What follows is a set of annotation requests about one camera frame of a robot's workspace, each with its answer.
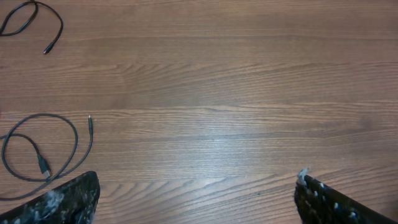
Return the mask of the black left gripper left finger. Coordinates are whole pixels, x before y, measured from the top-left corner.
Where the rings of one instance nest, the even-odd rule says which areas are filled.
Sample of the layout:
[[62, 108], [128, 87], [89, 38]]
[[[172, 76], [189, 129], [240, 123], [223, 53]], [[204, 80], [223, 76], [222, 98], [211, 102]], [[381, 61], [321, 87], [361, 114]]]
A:
[[1, 214], [1, 224], [92, 224], [99, 198], [97, 173], [88, 171]]

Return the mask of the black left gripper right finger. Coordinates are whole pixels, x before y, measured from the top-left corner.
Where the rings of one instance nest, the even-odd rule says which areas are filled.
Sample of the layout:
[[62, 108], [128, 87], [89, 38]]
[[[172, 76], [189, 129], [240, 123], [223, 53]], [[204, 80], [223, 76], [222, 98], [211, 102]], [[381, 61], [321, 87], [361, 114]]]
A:
[[323, 182], [297, 174], [294, 202], [303, 224], [397, 224]]

